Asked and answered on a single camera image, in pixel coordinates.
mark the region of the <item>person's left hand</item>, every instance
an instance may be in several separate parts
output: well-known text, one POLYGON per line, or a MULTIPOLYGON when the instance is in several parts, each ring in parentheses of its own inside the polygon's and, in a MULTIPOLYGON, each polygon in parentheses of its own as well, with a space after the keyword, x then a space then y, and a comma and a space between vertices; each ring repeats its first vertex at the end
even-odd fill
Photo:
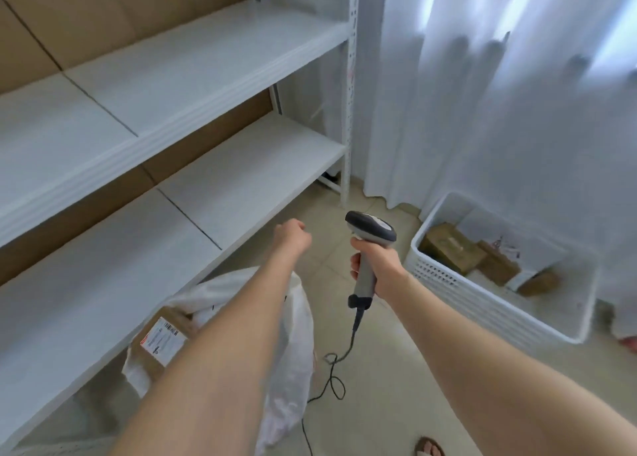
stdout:
POLYGON ((304 230, 305 224, 294 218, 277 225, 272 253, 281 252, 300 257, 312 244, 312 235, 304 230))

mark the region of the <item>handheld scanner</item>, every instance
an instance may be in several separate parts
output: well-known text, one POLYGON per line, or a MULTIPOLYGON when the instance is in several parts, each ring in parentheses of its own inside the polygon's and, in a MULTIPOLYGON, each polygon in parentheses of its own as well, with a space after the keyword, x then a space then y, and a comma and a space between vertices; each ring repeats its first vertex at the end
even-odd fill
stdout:
MULTIPOLYGON (((345 216, 347 226, 358 238, 382 246, 390 246, 396 241, 396 232, 392 226, 372 215, 360 211, 349 211, 345 216)), ((350 308, 367 310, 376 288, 376 275, 371 269, 370 261, 361 253, 361 268, 354 287, 354 294, 348 299, 350 308)))

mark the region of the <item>curtain fold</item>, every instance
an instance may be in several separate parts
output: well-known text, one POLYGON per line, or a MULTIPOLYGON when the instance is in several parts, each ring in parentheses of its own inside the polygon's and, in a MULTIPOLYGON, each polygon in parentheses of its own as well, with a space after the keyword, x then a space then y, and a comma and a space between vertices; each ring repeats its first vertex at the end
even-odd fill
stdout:
POLYGON ((379 52, 365 193, 458 190, 594 249, 637 334, 637 0, 385 0, 379 52))

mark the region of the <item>barcode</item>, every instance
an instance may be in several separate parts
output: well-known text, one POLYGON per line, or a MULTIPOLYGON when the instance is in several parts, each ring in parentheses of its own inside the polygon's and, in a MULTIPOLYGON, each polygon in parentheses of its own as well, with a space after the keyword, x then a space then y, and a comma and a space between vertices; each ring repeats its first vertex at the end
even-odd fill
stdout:
POLYGON ((179 333, 179 331, 177 329, 175 329, 170 323, 166 322, 164 323, 164 327, 166 329, 168 329, 169 331, 171 331, 173 333, 173 335, 177 335, 179 333))

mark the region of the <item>hand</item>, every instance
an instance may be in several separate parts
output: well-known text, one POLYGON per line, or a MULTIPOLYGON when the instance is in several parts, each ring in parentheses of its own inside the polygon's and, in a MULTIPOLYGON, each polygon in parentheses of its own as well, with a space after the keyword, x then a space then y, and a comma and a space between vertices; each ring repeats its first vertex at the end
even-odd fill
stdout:
MULTIPOLYGON (((376 294, 382 299, 391 297, 398 291, 397 284, 406 276, 407 270, 402 267, 398 253, 393 248, 380 246, 376 243, 363 241, 356 237, 350 240, 350 244, 358 251, 365 253, 371 263, 371 268, 378 279, 376 282, 376 294)), ((350 274, 354 280, 358 279, 358 272, 361 268, 361 254, 352 255, 350 274)))
POLYGON ((304 230, 305 224, 296 219, 277 225, 271 253, 285 253, 296 260, 312 244, 312 235, 304 230))

